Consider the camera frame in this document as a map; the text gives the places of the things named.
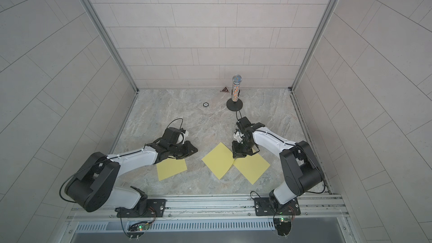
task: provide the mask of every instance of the yellow paper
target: yellow paper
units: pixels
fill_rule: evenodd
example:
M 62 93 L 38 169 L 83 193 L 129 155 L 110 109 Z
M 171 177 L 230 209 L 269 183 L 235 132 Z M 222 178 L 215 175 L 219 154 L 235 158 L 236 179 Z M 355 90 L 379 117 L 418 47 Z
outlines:
M 223 143 L 219 143 L 212 151 L 202 158 L 202 161 L 218 179 L 221 179 L 231 168 L 234 159 L 232 158 L 231 150 Z
M 170 158 L 157 163 L 156 168 L 158 169 L 159 181 L 187 170 L 184 159 L 176 160 Z
M 235 159 L 234 166 L 253 185 L 270 167 L 270 164 L 259 154 Z

